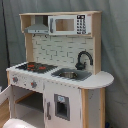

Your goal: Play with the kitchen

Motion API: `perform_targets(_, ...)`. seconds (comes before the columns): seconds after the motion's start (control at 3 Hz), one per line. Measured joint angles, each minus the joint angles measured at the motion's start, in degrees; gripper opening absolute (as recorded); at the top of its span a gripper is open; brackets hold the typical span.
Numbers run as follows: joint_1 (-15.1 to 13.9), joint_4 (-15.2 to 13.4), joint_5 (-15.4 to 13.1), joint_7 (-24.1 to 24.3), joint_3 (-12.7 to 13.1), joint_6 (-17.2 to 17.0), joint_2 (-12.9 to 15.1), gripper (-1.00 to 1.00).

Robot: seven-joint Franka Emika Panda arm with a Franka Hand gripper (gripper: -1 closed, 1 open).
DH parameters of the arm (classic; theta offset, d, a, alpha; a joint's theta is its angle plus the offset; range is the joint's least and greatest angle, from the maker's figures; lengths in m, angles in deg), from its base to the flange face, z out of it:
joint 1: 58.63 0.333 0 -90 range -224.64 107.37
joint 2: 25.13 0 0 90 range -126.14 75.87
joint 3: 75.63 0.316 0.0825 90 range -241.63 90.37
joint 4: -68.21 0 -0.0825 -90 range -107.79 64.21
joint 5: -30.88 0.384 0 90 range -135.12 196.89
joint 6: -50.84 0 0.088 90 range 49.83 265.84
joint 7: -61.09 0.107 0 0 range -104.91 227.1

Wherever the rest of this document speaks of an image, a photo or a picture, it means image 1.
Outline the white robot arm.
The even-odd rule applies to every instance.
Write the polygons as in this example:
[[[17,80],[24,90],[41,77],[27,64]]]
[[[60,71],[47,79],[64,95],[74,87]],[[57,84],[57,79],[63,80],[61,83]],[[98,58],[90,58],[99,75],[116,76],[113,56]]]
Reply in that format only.
[[[20,120],[20,119],[9,119],[2,128],[35,128],[33,125]]]

